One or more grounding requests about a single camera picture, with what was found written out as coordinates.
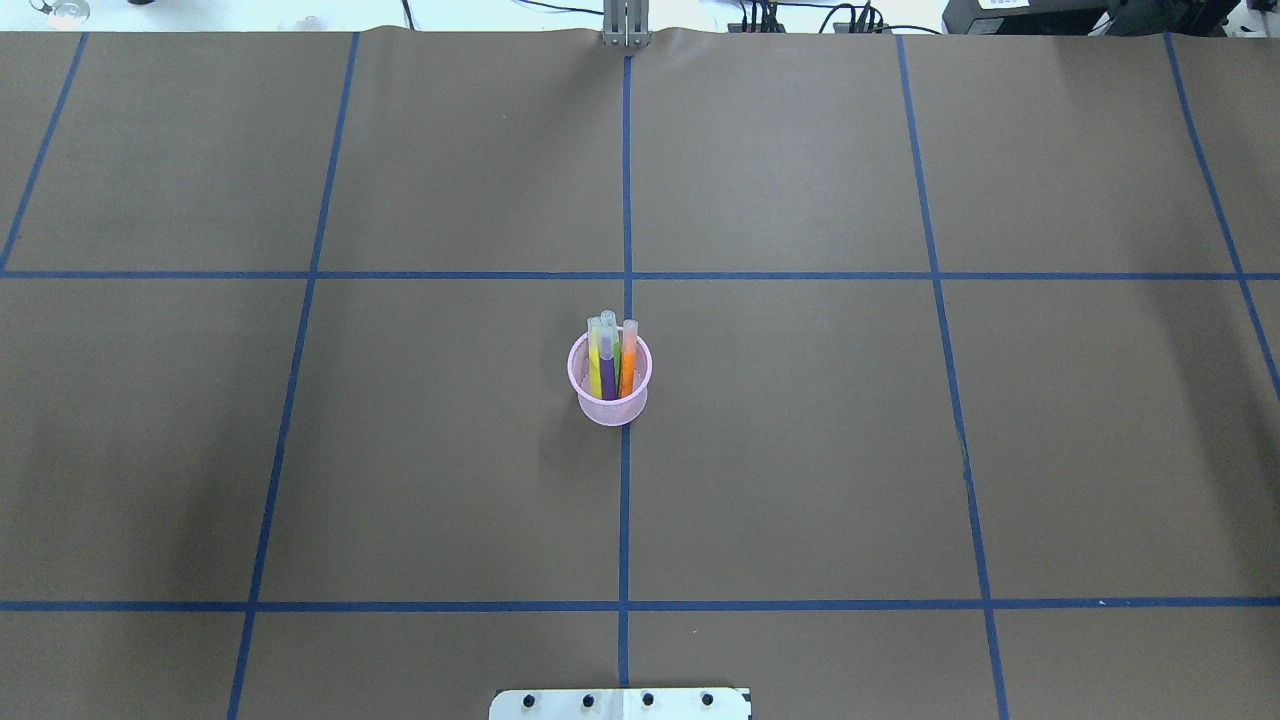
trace purple marker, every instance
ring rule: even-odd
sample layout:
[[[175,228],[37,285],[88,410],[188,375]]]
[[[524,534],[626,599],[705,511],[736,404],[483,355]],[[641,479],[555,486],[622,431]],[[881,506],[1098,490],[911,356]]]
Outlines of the purple marker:
[[[618,377],[613,372],[613,338],[617,332],[617,329],[609,332],[609,328],[600,328],[600,389],[603,400],[618,398]]]

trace yellow marker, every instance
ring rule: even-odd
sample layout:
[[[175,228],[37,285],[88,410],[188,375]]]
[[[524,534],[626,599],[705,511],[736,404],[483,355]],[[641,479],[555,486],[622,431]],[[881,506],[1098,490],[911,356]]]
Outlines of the yellow marker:
[[[591,378],[591,397],[604,400],[600,388],[600,319],[586,319],[586,372]]]
[[[636,375],[636,333],[640,323],[625,320],[622,323],[622,382],[618,384],[618,398],[628,397],[635,389]]]

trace white label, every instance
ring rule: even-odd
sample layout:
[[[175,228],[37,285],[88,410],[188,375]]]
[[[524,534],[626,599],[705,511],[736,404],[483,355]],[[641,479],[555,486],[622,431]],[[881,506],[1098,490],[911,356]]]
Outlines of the white label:
[[[1030,8],[1030,0],[978,0],[983,10],[1009,10],[1010,8]]]
[[[984,18],[974,20],[969,26],[969,35],[996,35],[1000,26],[1005,24],[1005,18]]]

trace orange marker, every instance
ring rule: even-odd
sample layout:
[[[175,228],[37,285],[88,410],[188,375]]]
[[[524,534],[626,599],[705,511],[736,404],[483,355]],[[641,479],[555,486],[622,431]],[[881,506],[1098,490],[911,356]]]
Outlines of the orange marker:
[[[622,323],[622,378],[618,383],[618,398],[623,398],[631,395],[635,389],[635,374],[636,374],[636,333],[640,331],[640,323],[635,320],[625,320]]]

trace gray table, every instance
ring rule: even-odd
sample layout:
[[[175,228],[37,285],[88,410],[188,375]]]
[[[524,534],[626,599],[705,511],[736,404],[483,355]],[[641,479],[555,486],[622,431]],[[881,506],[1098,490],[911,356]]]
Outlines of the gray table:
[[[1277,60],[0,35],[0,715],[1275,717]]]

